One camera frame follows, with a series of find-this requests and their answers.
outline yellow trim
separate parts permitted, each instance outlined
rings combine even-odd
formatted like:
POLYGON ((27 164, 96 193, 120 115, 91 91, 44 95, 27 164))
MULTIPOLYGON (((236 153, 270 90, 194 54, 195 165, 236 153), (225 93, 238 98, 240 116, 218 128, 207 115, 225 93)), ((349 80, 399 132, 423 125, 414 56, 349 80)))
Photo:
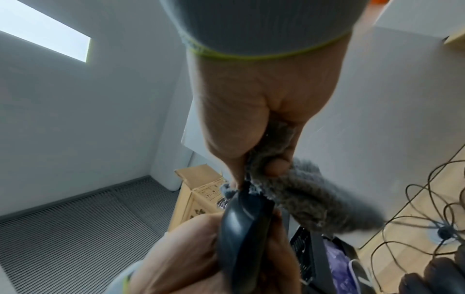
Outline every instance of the yellow trim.
POLYGON ((290 53, 281 53, 281 54, 271 54, 271 55, 262 55, 262 56, 240 56, 240 55, 232 55, 232 54, 224 54, 220 52, 213 51, 203 45, 200 45, 196 41, 192 40, 191 38, 188 38, 185 34, 182 34, 181 37, 184 39, 187 48, 189 51, 191 51, 194 54, 204 56, 204 57, 210 57, 210 58, 217 58, 217 59, 233 59, 233 60, 246 60, 246 61, 253 61, 253 60, 265 60, 265 59, 277 59, 277 58, 284 58, 284 57, 289 57, 293 55, 299 55, 302 53, 307 53, 309 51, 313 51, 316 49, 320 49, 322 47, 325 47, 331 43, 334 43, 343 37, 347 36, 349 33, 345 33, 342 36, 335 38, 333 40, 330 40, 328 42, 319 44, 317 46, 311 47, 311 48, 306 48, 303 50, 295 51, 295 52, 290 52, 290 53))
POLYGON ((125 277, 123 280, 123 294, 129 294, 129 278, 125 277))

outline gray fluffy cloth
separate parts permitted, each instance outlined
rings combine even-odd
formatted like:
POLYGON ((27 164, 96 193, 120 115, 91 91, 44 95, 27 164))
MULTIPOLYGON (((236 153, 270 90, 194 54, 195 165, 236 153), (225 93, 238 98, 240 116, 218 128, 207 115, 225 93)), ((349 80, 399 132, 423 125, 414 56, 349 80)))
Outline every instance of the gray fluffy cloth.
MULTIPOLYGON (((381 213, 325 179, 310 161, 294 158, 286 174, 277 178, 264 175, 264 166, 282 154, 293 135, 294 130, 286 124, 270 122, 262 140, 249 153, 246 164, 246 180, 252 184, 249 192, 262 192, 307 230, 346 233, 381 228, 384 225, 381 213)), ((227 199, 237 193, 229 184, 223 185, 221 191, 227 199)))

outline wire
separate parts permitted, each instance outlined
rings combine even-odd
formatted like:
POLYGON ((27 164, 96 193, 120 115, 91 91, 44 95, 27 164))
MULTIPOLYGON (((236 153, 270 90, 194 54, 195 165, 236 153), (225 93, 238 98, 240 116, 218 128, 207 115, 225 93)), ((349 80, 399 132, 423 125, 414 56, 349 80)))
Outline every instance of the wire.
POLYGON ((398 217, 393 217, 392 219, 390 219, 389 221, 386 222, 385 226, 381 230, 381 235, 382 235, 382 238, 383 238, 383 242, 380 243, 373 250, 373 252, 371 253, 371 256, 370 256, 370 265, 371 265, 372 275, 373 275, 374 280, 376 281, 376 284, 377 284, 380 292, 386 293, 386 292, 384 292, 383 288, 381 287, 381 284, 380 284, 380 282, 378 280, 378 277, 376 276, 376 274, 374 272, 374 268, 373 268, 373 257, 375 255, 375 253, 379 250, 379 248, 381 248, 383 246, 386 246, 386 248, 388 249, 389 254, 391 255, 391 258, 393 259, 396 266, 399 269, 401 269, 405 274, 407 274, 406 269, 403 268, 399 264, 398 260, 394 256, 394 253, 392 252, 392 249, 389 246, 389 244, 400 244, 400 245, 409 247, 409 248, 414 249, 414 250, 416 250, 416 251, 418 251, 420 253, 431 256, 432 259, 434 259, 434 258, 436 258, 438 256, 449 255, 449 254, 454 254, 455 253, 455 251, 442 252, 442 253, 439 252, 440 249, 444 246, 447 239, 443 239, 436 246, 436 248, 434 249, 434 251, 432 253, 426 252, 426 251, 424 251, 424 250, 422 250, 420 248, 417 248, 417 247, 415 247, 413 245, 410 245, 410 244, 407 244, 407 243, 404 243, 404 242, 388 241, 386 239, 386 236, 385 236, 385 228, 386 228, 386 226, 388 224, 396 224, 396 225, 403 225, 403 226, 408 226, 408 227, 424 228, 424 229, 440 229, 441 227, 447 226, 447 227, 450 227, 450 229, 453 232, 452 233, 452 238, 459 241, 462 244, 465 244, 465 239, 463 239, 460 236, 461 233, 465 233, 465 230, 459 230, 457 228, 457 225, 455 223, 455 221, 456 221, 455 212, 454 212, 454 210, 452 208, 454 205, 456 205, 456 206, 460 206, 465 211, 465 187, 460 191, 459 201, 458 202, 453 202, 453 203, 448 203, 447 200, 444 197, 442 197, 441 195, 439 195, 438 193, 434 192, 431 189, 431 181, 442 171, 443 168, 445 168, 447 165, 453 164, 453 163, 465 163, 465 160, 450 160, 450 161, 448 161, 446 163, 443 163, 443 164, 435 167, 428 174, 428 179, 427 179, 427 183, 426 183, 425 186, 421 186, 421 185, 417 185, 417 184, 410 184, 407 187, 405 187, 405 197, 407 198, 407 205, 410 205, 417 213, 419 213, 421 215, 421 217, 418 217, 418 216, 398 216, 398 217), (432 219, 431 217, 429 217, 428 215, 426 215, 425 213, 420 211, 412 203, 413 198, 411 198, 410 195, 409 195, 409 188, 411 188, 411 187, 419 187, 420 188, 418 193, 413 198, 415 198, 423 190, 428 191, 428 195, 429 195, 429 198, 431 200, 431 204, 433 205, 434 210, 436 211, 437 215, 439 216, 440 221, 432 219), (439 208, 438 208, 438 206, 436 204, 435 198, 439 198, 445 204, 444 208, 442 209, 442 212, 439 210, 439 208), (400 219, 400 218, 415 218, 415 219, 427 220, 427 221, 433 223, 433 225, 432 226, 423 226, 423 225, 409 224, 409 223, 403 223, 403 222, 395 221, 396 219, 400 219))

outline floor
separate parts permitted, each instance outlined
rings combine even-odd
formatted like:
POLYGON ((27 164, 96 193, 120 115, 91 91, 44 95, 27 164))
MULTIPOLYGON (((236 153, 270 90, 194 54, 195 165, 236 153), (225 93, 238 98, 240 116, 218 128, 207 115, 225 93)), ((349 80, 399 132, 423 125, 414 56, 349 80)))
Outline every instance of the floor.
MULTIPOLYGON (((463 148, 453 160, 465 160, 465 149, 463 148)), ((447 165, 431 182, 431 190, 441 195, 448 203, 454 203, 459 200, 461 191, 465 188, 465 162, 451 163, 447 165)), ((412 188, 412 195, 415 193, 415 187, 412 188)), ((435 197, 436 205, 439 212, 443 212, 446 206, 438 197, 435 197)), ((413 205, 428 217, 439 221, 439 214, 434 209, 428 191, 421 191, 412 201, 413 205)), ((455 226, 463 230, 465 229, 465 211, 459 205, 451 206, 455 216, 455 226)), ((432 226, 433 224, 423 219, 413 219, 409 216, 423 217, 412 206, 406 206, 398 215, 402 217, 396 221, 417 225, 432 226)), ((451 221, 451 213, 447 213, 449 221, 451 221)), ((388 224, 384 230, 385 239, 387 241, 403 242, 426 252, 432 253, 438 247, 437 234, 433 229, 413 228, 397 224, 388 224)), ((398 291, 399 281, 404 275, 404 271, 400 269, 391 257, 386 245, 381 246, 374 254, 376 248, 383 242, 381 232, 377 234, 370 242, 368 242, 359 252, 358 256, 372 274, 375 273, 386 293, 396 293, 398 291), (373 267, 371 266, 371 256, 373 254, 373 267)), ((441 246, 438 253, 455 251, 459 243, 457 241, 441 246)), ((424 267, 431 260, 431 256, 418 252, 402 244, 389 244, 394 257, 399 262, 406 272, 417 272, 423 274, 424 267)))
POLYGON ((102 293, 161 238, 176 199, 144 178, 0 223, 0 293, 102 293))

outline purple object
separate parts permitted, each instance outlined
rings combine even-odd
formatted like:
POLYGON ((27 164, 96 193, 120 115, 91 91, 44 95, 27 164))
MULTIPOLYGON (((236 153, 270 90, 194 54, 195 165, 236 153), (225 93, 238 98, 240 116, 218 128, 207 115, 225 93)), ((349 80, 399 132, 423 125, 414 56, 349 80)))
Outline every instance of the purple object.
POLYGON ((338 294, 358 294, 354 279, 350 274, 350 259, 334 243, 324 240, 329 269, 338 294))

